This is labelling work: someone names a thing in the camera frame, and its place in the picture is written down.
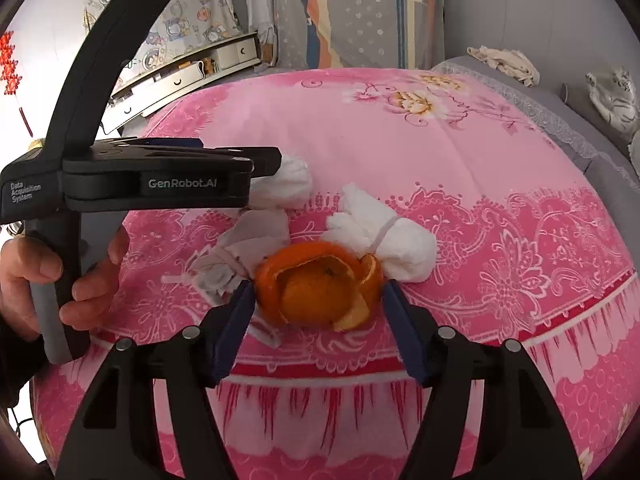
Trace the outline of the person's left hand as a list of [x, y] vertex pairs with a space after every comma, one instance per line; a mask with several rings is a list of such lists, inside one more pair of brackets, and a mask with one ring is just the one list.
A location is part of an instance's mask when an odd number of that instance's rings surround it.
[[[73, 284], [72, 300], [60, 309], [61, 321], [74, 330], [94, 330], [106, 320], [119, 288], [119, 271], [128, 252], [129, 235], [117, 231], [107, 256]], [[38, 240], [18, 236], [1, 249], [1, 316], [18, 336], [31, 341], [39, 337], [29, 285], [53, 284], [63, 273], [58, 255]]]

